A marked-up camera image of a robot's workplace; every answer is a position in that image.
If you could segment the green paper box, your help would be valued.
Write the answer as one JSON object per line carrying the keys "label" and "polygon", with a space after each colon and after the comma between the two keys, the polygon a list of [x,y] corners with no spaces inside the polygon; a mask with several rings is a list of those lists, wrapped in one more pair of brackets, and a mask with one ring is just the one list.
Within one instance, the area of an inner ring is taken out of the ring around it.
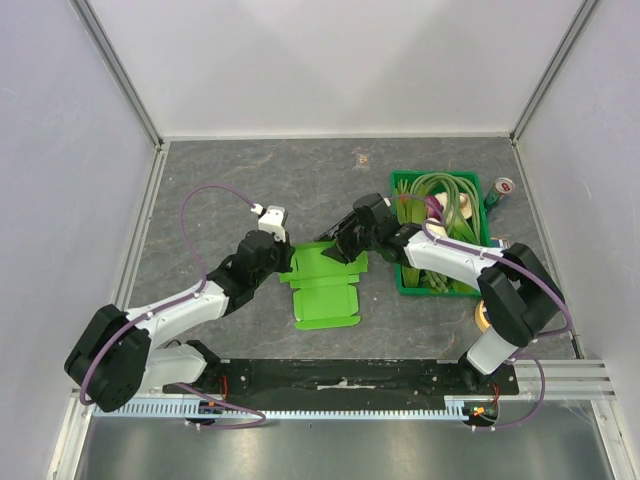
{"label": "green paper box", "polygon": [[357,325],[359,297],[357,283],[368,272],[367,253],[353,263],[342,264],[323,255],[332,242],[314,242],[295,247],[291,271],[279,275],[293,290],[295,327],[302,331]]}

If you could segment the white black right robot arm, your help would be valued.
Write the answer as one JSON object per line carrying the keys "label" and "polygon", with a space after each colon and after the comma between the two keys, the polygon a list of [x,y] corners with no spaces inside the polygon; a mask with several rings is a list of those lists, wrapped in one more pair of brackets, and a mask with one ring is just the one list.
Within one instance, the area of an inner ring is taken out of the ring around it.
{"label": "white black right robot arm", "polygon": [[477,290],[489,327],[459,359],[457,377],[465,391],[481,393],[504,362],[550,336],[546,327],[557,314],[565,319],[561,333],[571,330],[573,319],[559,287],[528,246],[480,247],[445,237],[437,226],[432,218],[401,223],[390,199],[373,193],[358,199],[319,238],[331,244],[324,256],[342,264],[372,251],[389,263],[433,271]]}

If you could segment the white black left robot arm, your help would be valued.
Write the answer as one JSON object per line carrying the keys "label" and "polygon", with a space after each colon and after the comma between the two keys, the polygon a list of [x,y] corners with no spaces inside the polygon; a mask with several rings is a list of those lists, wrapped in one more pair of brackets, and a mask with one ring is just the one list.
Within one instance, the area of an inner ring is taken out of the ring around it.
{"label": "white black left robot arm", "polygon": [[100,307],[64,363],[80,388],[81,403],[112,412],[140,389],[171,383],[211,392],[220,371],[208,354],[194,344],[171,353],[162,344],[243,307],[270,275],[290,271],[293,253],[288,236],[252,230],[195,286],[129,311],[113,304]]}

